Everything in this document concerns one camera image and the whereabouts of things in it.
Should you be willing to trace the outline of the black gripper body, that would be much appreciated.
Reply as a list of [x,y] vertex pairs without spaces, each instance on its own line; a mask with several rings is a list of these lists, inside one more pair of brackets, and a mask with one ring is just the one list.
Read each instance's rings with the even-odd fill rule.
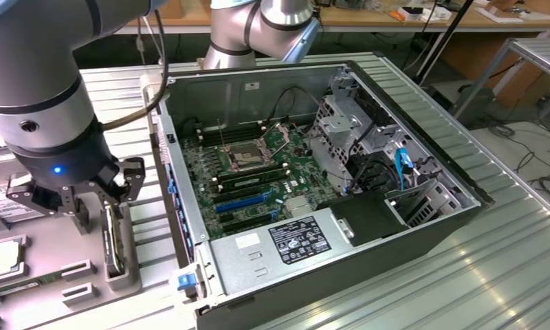
[[120,190],[112,181],[119,168],[103,138],[100,123],[92,120],[84,131],[65,144],[51,148],[22,148],[9,145],[10,150],[30,174],[34,190],[57,192],[63,187],[94,183],[104,192]]

